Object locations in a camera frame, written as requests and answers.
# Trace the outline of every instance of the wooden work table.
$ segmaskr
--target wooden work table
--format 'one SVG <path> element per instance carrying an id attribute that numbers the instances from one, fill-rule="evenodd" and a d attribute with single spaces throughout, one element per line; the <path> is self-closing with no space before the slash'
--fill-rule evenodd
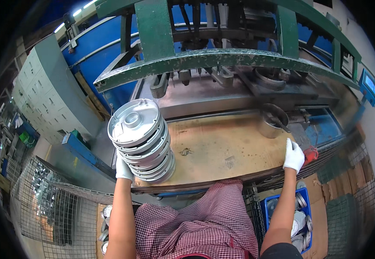
<path id="1" fill-rule="evenodd" d="M 221 179 L 267 175 L 283 165 L 287 137 L 294 140 L 284 131 L 274 139 L 263 137 L 252 114 L 172 122 L 168 128 L 176 158 L 172 177 L 161 184 L 135 178 L 133 192 L 201 189 Z"/>

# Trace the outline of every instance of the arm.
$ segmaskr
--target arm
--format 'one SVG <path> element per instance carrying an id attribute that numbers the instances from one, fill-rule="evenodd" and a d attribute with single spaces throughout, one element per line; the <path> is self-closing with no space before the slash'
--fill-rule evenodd
<path id="1" fill-rule="evenodd" d="M 269 229 L 265 234 L 261 246 L 263 252 L 270 246 L 278 243 L 291 244 L 291 230 L 295 210 L 295 185 L 297 174 L 304 163 L 304 154 L 297 143 L 287 138 L 284 161 L 284 185 L 279 196 L 278 204 L 271 217 Z"/>
<path id="2" fill-rule="evenodd" d="M 117 158 L 117 183 L 109 222 L 109 241 L 105 259 L 136 258 L 136 223 L 131 200 L 133 174 L 124 161 Z"/>

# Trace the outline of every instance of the gray cabinet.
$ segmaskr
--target gray cabinet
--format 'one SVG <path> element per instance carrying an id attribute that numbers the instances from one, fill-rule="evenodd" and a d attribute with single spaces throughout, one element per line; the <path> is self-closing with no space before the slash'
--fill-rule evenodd
<path id="1" fill-rule="evenodd" d="M 51 144 L 74 129 L 89 140 L 101 122 L 62 56 L 55 35 L 30 51 L 12 91 L 13 100 L 30 124 Z"/>

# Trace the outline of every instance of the red checkered fabric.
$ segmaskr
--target red checkered fabric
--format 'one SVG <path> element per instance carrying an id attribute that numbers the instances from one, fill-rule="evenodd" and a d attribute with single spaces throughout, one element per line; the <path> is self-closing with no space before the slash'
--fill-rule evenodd
<path id="1" fill-rule="evenodd" d="M 240 180 L 213 185 L 192 205 L 174 210 L 143 204 L 136 213 L 138 259 L 258 259 L 258 244 Z"/>

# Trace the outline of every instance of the forearm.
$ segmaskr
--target forearm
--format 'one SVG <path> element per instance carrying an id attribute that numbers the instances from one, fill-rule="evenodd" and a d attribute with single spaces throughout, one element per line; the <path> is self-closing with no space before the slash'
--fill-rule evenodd
<path id="1" fill-rule="evenodd" d="M 109 222 L 109 242 L 105 258 L 136 257 L 136 224 L 131 201 L 131 181 L 118 178 Z"/>
<path id="2" fill-rule="evenodd" d="M 284 168 L 284 174 L 284 185 L 277 206 L 272 214 L 260 254 L 274 244 L 291 243 L 291 230 L 295 211 L 296 171 L 286 167 Z"/>
<path id="3" fill-rule="evenodd" d="M 271 217 L 270 228 L 286 228 L 291 234 L 295 211 L 296 172 L 292 168 L 284 168 L 284 185 L 278 204 Z"/>

